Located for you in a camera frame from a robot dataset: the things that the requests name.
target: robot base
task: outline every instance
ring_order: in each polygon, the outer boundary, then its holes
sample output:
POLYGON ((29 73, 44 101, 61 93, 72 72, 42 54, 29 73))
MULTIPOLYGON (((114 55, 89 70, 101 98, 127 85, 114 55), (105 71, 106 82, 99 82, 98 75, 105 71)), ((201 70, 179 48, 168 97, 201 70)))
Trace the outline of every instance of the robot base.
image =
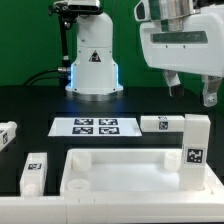
POLYGON ((85 94, 66 90, 66 96, 73 97, 84 101, 105 101, 116 99, 123 96, 123 90, 107 93, 107 94, 85 94))

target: warning label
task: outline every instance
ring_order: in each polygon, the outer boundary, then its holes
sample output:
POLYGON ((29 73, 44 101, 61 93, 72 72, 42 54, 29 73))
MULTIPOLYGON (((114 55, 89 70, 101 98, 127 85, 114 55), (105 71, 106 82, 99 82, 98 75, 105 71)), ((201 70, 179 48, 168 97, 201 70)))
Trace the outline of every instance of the warning label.
POLYGON ((92 56, 89 59, 90 62, 101 62, 100 57, 96 51, 93 52, 92 56))

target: white wall piece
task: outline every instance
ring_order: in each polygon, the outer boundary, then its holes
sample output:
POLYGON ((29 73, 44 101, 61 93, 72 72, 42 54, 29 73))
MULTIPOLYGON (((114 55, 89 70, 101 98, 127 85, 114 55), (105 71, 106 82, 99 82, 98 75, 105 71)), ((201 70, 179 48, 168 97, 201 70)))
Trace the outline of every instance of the white wall piece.
POLYGON ((135 118, 57 117, 48 136, 141 136, 141 131, 135 118))
POLYGON ((0 123, 0 151, 16 136, 15 122, 0 123))
POLYGON ((183 116, 141 116, 142 132, 183 132, 183 116))
POLYGON ((47 174, 47 153, 29 153, 20 180, 23 197, 42 196, 47 174))
POLYGON ((2 197, 1 224, 67 224, 66 202, 61 197, 2 197))
POLYGON ((180 189, 204 188, 204 176, 210 131, 210 121, 205 115, 186 115, 183 153, 180 169, 180 189))

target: cable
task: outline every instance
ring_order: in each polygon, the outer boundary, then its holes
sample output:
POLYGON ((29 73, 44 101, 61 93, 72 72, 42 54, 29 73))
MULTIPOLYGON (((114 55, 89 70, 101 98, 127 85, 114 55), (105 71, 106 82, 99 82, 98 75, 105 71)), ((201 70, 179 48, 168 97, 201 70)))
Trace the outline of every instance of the cable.
POLYGON ((113 17, 114 17, 115 11, 117 9, 118 2, 119 2, 119 0, 116 0, 115 3, 114 3, 114 8, 113 8, 112 13, 111 13, 111 19, 113 19, 113 17))
POLYGON ((50 69, 50 70, 45 70, 45 71, 39 72, 36 75, 33 75, 29 79, 27 79, 23 83, 23 86, 27 86, 30 82, 32 82, 34 79, 36 79, 36 78, 38 78, 40 76, 43 76, 43 75, 48 74, 48 73, 55 73, 55 72, 58 72, 58 69, 50 69))
POLYGON ((53 76, 53 77, 42 77, 42 78, 37 78, 33 80, 32 82, 29 83, 28 86, 33 85, 35 82, 41 81, 41 80, 46 80, 46 79, 60 79, 62 76, 53 76))

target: screw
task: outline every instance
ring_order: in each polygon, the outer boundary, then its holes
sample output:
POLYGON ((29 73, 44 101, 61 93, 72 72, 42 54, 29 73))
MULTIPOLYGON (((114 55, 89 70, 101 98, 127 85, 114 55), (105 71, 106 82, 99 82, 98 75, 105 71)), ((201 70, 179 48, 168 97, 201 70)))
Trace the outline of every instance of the screw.
POLYGON ((63 6, 62 7, 62 10, 64 10, 64 11, 67 10, 67 9, 68 9, 68 6, 63 6))
POLYGON ((214 98, 213 98, 212 96, 210 96, 210 97, 208 98, 208 102, 209 102, 209 103, 213 103, 213 102, 214 102, 214 98))
POLYGON ((71 24, 70 24, 70 23, 65 22, 65 27, 66 27, 66 28, 70 28, 70 27, 71 27, 71 24))

